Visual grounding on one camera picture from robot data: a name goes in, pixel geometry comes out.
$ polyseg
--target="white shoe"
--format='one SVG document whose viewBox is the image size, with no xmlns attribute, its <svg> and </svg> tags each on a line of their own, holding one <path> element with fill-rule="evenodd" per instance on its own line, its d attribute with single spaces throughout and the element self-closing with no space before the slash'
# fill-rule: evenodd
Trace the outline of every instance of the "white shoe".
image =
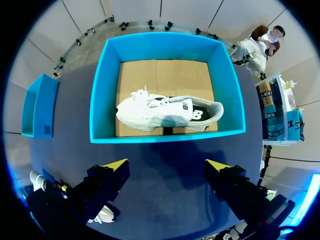
<svg viewBox="0 0 320 240">
<path fill-rule="evenodd" d="M 104 205 L 98 215 L 93 220 L 89 219 L 88 223 L 112 223 L 114 222 L 114 218 L 114 213 L 106 205 Z"/>
<path fill-rule="evenodd" d="M 33 185 L 33 191 L 37 191 L 38 189 L 45 190 L 46 179 L 41 174 L 31 171 L 29 174 L 30 181 Z"/>
<path fill-rule="evenodd" d="M 224 114 L 220 102 L 194 96 L 166 97 L 148 94 L 147 90 L 133 92 L 117 106 L 116 117 L 124 125 L 141 131 L 157 127 L 185 127 L 203 132 Z"/>
</svg>

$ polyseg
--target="woman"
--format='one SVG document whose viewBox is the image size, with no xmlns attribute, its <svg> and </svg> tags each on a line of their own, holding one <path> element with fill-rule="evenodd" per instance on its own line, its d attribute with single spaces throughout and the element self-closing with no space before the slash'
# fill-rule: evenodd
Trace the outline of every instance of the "woman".
<svg viewBox="0 0 320 240">
<path fill-rule="evenodd" d="M 258 72 L 264 72 L 267 56 L 273 56 L 280 48 L 279 39 L 286 35 L 282 26 L 275 26 L 272 30 L 264 25 L 258 26 L 250 37 L 238 42 L 239 50 L 232 56 L 241 61 L 246 55 L 251 55 L 248 67 Z"/>
</svg>

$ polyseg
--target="table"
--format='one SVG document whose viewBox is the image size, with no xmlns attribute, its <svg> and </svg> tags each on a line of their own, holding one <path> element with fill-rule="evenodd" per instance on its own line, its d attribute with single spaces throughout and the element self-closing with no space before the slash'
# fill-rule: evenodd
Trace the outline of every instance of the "table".
<svg viewBox="0 0 320 240">
<path fill-rule="evenodd" d="M 262 125 L 253 78 L 234 66 L 245 108 L 246 133 L 192 141 L 143 144 L 93 144 L 89 137 L 91 90 L 97 64 L 59 78 L 53 138 L 30 138 L 34 169 L 75 186 L 91 166 L 129 159 L 130 173 L 114 202 L 117 221 L 88 223 L 119 239 L 198 239 L 239 222 L 206 183 L 205 159 L 239 165 L 258 182 Z"/>
</svg>

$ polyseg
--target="blue box on shelf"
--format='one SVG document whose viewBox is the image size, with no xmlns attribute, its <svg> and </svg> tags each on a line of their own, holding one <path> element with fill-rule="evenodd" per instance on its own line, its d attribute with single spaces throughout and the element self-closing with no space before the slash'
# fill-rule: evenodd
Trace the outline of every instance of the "blue box on shelf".
<svg viewBox="0 0 320 240">
<path fill-rule="evenodd" d="M 270 105 L 265 107 L 265 116 L 268 125 L 284 123 L 284 111 L 282 105 Z"/>
<path fill-rule="evenodd" d="M 26 90 L 21 134 L 32 138 L 52 138 L 55 100 L 59 82 L 42 74 Z"/>
<path fill-rule="evenodd" d="M 208 64 L 214 99 L 224 114 L 216 132 L 116 137 L 116 96 L 120 64 L 139 60 L 190 60 Z M 91 143 L 155 143 L 216 138 L 246 132 L 245 110 L 237 74 L 221 41 L 176 32 L 135 33 L 110 38 L 101 53 L 92 87 Z"/>
<path fill-rule="evenodd" d="M 298 109 L 288 111 L 288 140 L 300 140 L 300 111 Z"/>
<path fill-rule="evenodd" d="M 281 141 L 285 137 L 285 123 L 268 125 L 268 140 Z"/>
</svg>

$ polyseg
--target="blue box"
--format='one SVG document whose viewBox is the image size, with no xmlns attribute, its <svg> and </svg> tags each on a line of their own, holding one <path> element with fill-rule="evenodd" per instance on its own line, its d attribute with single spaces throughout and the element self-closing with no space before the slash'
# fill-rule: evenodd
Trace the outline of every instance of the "blue box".
<svg viewBox="0 0 320 240">
<path fill-rule="evenodd" d="M 120 64 L 139 60 L 191 60 L 208 64 L 214 99 L 224 114 L 216 132 L 116 137 L 116 96 Z M 108 39 L 101 53 L 90 102 L 90 141 L 97 144 L 156 143 L 216 138 L 246 132 L 237 74 L 221 41 L 193 34 L 145 32 Z"/>
<path fill-rule="evenodd" d="M 52 138 L 53 115 L 59 82 L 42 74 L 26 90 L 21 134 L 32 138 Z"/>
<path fill-rule="evenodd" d="M 284 122 L 268 125 L 268 140 L 281 141 L 285 138 Z"/>
<path fill-rule="evenodd" d="M 288 140 L 300 140 L 300 111 L 298 109 L 288 111 Z"/>
<path fill-rule="evenodd" d="M 284 111 L 282 105 L 270 105 L 266 106 L 264 109 L 268 125 L 284 123 Z"/>
</svg>

